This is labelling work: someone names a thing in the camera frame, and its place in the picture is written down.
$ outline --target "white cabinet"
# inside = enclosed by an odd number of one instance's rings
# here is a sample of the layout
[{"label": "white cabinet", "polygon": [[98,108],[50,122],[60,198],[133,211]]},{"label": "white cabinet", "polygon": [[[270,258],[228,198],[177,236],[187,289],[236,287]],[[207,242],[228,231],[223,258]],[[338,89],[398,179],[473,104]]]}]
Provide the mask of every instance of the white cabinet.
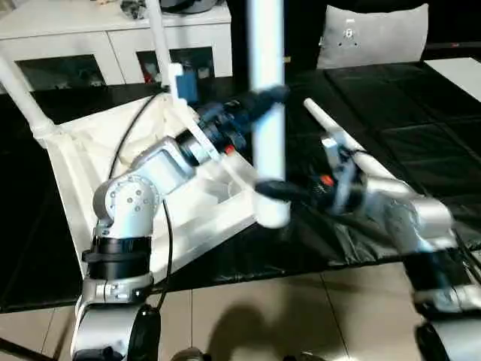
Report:
[{"label": "white cabinet", "polygon": [[[126,83],[143,83],[147,65],[155,63],[153,36],[149,29],[108,32]],[[195,70],[197,78],[232,75],[229,24],[165,28],[173,62]]]},{"label": "white cabinet", "polygon": [[30,90],[125,83],[105,32],[6,39],[0,53]]},{"label": "white cabinet", "polygon": [[[202,14],[164,14],[173,61],[197,78],[230,76],[230,22],[226,4]],[[159,71],[153,49],[148,20],[129,19],[119,2],[31,0],[0,20],[0,53],[29,89],[151,81]]]}]

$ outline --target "vertical white pole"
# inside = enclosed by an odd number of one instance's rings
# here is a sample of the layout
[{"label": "vertical white pole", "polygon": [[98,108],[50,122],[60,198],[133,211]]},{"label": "vertical white pole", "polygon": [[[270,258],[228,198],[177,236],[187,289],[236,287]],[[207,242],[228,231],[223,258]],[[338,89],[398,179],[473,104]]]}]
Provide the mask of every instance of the vertical white pole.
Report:
[{"label": "vertical white pole", "polygon": [[27,119],[33,136],[41,139],[55,130],[55,124],[40,109],[26,85],[15,74],[6,58],[0,54],[0,82]]},{"label": "vertical white pole", "polygon": [[162,11],[159,0],[146,0],[147,13],[149,15],[150,29],[156,46],[157,62],[159,64],[162,85],[169,85],[168,66],[171,63],[171,54],[168,51],[167,38],[162,25]]},{"label": "vertical white pole", "polygon": [[[249,0],[250,86],[254,90],[284,84],[283,0]],[[254,166],[262,179],[285,179],[285,115],[279,105],[258,122],[253,134]],[[256,220],[269,228],[289,222],[289,204],[255,198]]]}]

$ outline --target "orange component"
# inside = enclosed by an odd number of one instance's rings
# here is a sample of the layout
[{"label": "orange component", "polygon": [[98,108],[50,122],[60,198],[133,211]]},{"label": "orange component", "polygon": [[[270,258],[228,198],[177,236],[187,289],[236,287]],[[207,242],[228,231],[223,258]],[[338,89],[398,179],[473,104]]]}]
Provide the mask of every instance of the orange component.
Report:
[{"label": "orange component", "polygon": [[330,175],[323,174],[319,178],[321,179],[321,182],[326,186],[329,186],[329,187],[334,186],[334,179],[332,179]]}]

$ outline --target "glass cabinet door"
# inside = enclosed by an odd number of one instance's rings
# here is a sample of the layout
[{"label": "glass cabinet door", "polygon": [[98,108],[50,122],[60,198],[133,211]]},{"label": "glass cabinet door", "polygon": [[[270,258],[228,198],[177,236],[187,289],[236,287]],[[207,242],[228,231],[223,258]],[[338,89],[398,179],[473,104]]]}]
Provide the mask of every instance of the glass cabinet door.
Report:
[{"label": "glass cabinet door", "polygon": [[[161,81],[159,64],[154,51],[138,51],[137,59],[141,65],[146,83]],[[182,64],[183,70],[193,71],[197,80],[215,77],[211,47],[193,47],[170,50],[172,62]]]},{"label": "glass cabinet door", "polygon": [[33,90],[105,85],[93,55],[16,61]]}]

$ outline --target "black leather surface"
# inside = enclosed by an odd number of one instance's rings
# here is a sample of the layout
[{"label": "black leather surface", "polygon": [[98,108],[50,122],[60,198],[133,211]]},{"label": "black leather surface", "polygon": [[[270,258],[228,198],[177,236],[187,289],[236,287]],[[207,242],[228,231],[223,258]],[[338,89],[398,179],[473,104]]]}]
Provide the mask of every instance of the black leather surface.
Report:
[{"label": "black leather surface", "polygon": [[[481,104],[426,65],[385,65],[315,71],[289,79],[286,106],[288,175],[328,170],[322,131],[304,110],[311,97],[395,175],[442,198],[462,222],[462,238],[481,245]],[[36,94],[56,123],[147,96],[154,86],[109,86]],[[203,100],[225,98],[228,78],[201,84]],[[80,273],[46,152],[25,120],[0,96],[4,219],[0,253],[2,311],[72,304]],[[204,287],[397,259],[386,240],[336,224],[294,205],[280,230],[251,226],[172,278],[172,289]]]}]

